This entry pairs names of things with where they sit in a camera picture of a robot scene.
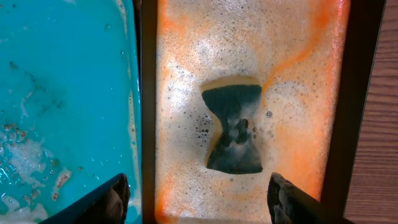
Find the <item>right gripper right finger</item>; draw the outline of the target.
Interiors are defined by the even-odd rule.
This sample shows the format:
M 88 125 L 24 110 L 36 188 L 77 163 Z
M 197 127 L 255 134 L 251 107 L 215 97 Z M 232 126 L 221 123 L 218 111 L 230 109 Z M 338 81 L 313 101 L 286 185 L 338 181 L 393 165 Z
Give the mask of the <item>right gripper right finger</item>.
M 272 224 L 354 224 L 332 214 L 319 201 L 277 172 L 270 177 L 267 205 Z

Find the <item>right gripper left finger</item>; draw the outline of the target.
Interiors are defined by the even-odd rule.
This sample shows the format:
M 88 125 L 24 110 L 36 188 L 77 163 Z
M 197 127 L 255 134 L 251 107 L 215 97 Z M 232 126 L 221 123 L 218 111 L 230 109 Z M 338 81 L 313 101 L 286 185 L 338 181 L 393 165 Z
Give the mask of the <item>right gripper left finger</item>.
M 40 224 L 124 224 L 131 193 L 120 173 Z

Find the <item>green yellow scrubbing sponge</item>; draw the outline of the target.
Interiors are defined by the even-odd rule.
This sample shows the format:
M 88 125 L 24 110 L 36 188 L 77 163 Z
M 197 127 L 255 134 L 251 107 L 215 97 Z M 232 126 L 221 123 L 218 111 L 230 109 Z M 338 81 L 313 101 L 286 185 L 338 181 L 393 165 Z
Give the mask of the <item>green yellow scrubbing sponge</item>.
M 251 129 L 261 98 L 259 79 L 233 75 L 200 86 L 201 97 L 214 122 L 206 154 L 206 168 L 227 174 L 255 174 L 263 170 Z

